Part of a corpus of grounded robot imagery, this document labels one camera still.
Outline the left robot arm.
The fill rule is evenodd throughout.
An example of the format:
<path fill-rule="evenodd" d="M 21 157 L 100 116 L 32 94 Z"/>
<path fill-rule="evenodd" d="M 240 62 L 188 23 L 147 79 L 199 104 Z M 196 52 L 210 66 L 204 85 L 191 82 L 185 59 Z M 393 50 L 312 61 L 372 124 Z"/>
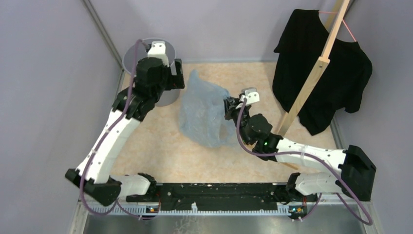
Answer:
<path fill-rule="evenodd" d="M 68 169 L 65 177 L 101 205 L 115 204 L 120 197 L 139 196 L 151 201 L 156 181 L 145 173 L 114 176 L 114 161 L 129 136 L 144 120 L 165 91 L 185 87 L 182 61 L 174 60 L 176 74 L 159 58 L 143 58 L 135 67 L 132 84 L 120 91 L 112 105 L 106 126 L 82 163 Z"/>

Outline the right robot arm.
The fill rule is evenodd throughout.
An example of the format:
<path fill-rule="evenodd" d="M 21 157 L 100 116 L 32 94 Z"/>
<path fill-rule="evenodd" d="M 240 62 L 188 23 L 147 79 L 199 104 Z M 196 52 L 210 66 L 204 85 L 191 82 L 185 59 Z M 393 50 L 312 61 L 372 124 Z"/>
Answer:
<path fill-rule="evenodd" d="M 286 185 L 292 201 L 316 193 L 342 193 L 360 201 L 370 201 L 376 166 L 358 146 L 324 149 L 293 142 L 271 133 L 272 125 L 262 114 L 249 115 L 249 107 L 234 97 L 224 99 L 225 119 L 234 121 L 242 148 L 253 145 L 249 154 L 265 161 L 294 163 L 317 169 L 318 173 L 293 173 Z"/>

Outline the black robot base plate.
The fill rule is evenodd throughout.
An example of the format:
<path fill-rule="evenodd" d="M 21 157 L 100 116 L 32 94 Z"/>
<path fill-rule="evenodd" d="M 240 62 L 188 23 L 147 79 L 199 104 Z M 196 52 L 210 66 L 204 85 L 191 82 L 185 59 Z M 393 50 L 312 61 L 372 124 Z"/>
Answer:
<path fill-rule="evenodd" d="M 277 183 L 163 183 L 151 186 L 145 195 L 130 195 L 127 202 L 152 202 L 162 211 L 272 211 L 279 204 L 315 202 L 316 195 L 303 196 Z"/>

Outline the light blue plastic trash bag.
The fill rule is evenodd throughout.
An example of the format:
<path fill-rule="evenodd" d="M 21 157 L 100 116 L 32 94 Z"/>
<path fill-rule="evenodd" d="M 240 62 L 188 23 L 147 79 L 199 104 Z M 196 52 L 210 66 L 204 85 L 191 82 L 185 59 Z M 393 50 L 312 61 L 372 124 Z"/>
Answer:
<path fill-rule="evenodd" d="M 192 70 L 182 95 L 179 129 L 192 141 L 208 148 L 237 144 L 235 125 L 225 120 L 227 89 L 199 77 Z"/>

